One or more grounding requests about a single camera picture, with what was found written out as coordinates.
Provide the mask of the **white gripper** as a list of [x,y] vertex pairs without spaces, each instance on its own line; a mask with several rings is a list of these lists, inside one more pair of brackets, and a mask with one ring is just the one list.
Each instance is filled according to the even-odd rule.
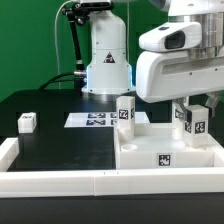
[[221,90],[224,90],[224,50],[215,58],[199,60],[190,60],[188,51],[144,51],[137,60],[137,95],[148,103],[175,99],[175,117],[181,121],[192,121],[187,96],[204,93],[209,117],[214,117]]

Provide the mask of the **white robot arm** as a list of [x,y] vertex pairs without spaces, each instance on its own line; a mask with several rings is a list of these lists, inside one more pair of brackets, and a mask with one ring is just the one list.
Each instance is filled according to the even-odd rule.
[[[139,37],[136,93],[148,103],[172,100],[183,120],[193,116],[183,99],[206,94],[210,115],[224,90],[224,0],[149,0],[168,21]],[[124,22],[114,0],[70,0],[62,7],[72,26],[91,22],[92,59],[85,93],[122,94],[130,88]]]

